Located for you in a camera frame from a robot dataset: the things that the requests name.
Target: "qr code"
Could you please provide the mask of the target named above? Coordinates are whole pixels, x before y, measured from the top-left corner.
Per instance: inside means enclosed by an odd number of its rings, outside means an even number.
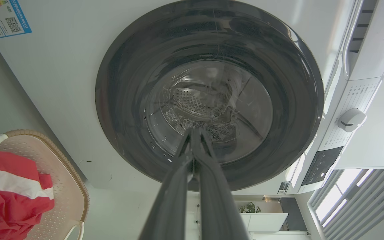
[[[19,26],[19,23],[16,20],[16,17],[6,18],[8,26],[11,29],[11,32],[21,32],[22,29]]]

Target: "basket handle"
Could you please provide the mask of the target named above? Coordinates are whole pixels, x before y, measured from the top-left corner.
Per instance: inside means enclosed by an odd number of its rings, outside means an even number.
[[[73,225],[72,228],[70,228],[70,231],[67,233],[67,235],[66,235],[66,237],[64,238],[64,240],[67,240],[67,238],[69,237],[69,235],[72,233],[72,231],[73,231],[77,226],[79,226],[79,234],[78,234],[78,238],[77,238],[77,240],[82,240],[82,237],[84,236],[84,222],[82,222],[82,221],[79,221],[78,224]]]

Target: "grey wall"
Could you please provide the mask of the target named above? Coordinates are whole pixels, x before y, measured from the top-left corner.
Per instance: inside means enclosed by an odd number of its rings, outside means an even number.
[[[71,159],[0,54],[0,134],[16,129],[31,129],[47,135]],[[70,162],[85,180],[76,164]]]

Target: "sticker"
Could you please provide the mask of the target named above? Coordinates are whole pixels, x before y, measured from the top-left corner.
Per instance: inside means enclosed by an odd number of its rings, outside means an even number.
[[[0,1],[0,38],[32,32],[17,0]]]
[[[283,181],[281,182],[281,185],[278,190],[278,194],[285,194],[287,192],[287,188],[290,185],[289,181]]]

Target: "white cabinet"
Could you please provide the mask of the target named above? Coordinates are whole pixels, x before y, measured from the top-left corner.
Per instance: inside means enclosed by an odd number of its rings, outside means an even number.
[[[245,214],[241,213],[247,231],[279,231],[288,214]]]

